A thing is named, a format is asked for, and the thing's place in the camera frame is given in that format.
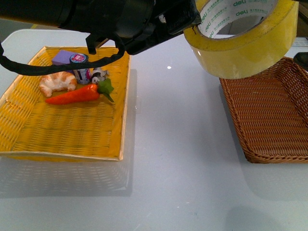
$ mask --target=small can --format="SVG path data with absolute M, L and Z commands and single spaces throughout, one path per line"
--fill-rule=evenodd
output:
M 88 61 L 89 57 L 86 54 L 76 53 L 69 58 L 71 64 L 80 64 Z M 88 84 L 91 80 L 90 69 L 73 70 L 76 80 L 79 84 Z

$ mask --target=croissant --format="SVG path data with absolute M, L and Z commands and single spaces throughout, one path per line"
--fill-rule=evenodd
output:
M 54 74 L 42 76 L 39 82 L 39 90 L 46 96 L 51 97 L 54 91 L 75 90 L 77 86 L 76 78 L 73 74 L 62 71 Z

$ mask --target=green leaf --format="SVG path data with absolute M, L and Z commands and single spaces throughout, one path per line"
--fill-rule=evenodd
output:
M 110 93 L 114 90 L 114 87 L 111 85 L 111 80 L 107 78 L 105 81 L 98 82 L 98 90 L 97 92 L 103 94 L 107 97 L 111 102 L 114 100 L 110 97 Z

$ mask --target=black cable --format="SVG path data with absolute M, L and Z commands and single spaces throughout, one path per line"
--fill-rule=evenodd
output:
M 50 66 L 32 66 L 11 61 L 10 59 L 8 59 L 6 56 L 3 55 L 4 49 L 0 41 L 0 64 L 4 68 L 24 76 L 43 76 L 60 71 L 102 67 L 122 58 L 125 53 L 124 43 L 117 34 L 112 34 L 111 36 L 109 36 L 109 39 L 115 42 L 115 46 L 118 48 L 117 54 L 113 54 L 110 57 L 101 58 L 94 62 L 85 62 L 81 64 L 50 65 Z

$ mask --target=woven basket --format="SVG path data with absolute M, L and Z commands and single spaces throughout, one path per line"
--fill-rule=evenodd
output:
M 88 54 L 85 47 L 44 47 L 29 64 L 51 65 L 60 50 Z M 89 61 L 114 53 L 116 48 L 102 47 L 89 55 Z M 0 156 L 39 161 L 122 160 L 129 55 L 103 69 L 110 72 L 115 103 L 101 95 L 92 102 L 49 105 L 38 90 L 40 77 L 19 75 L 0 98 Z
M 308 163 L 308 74 L 291 58 L 244 79 L 220 79 L 246 159 Z

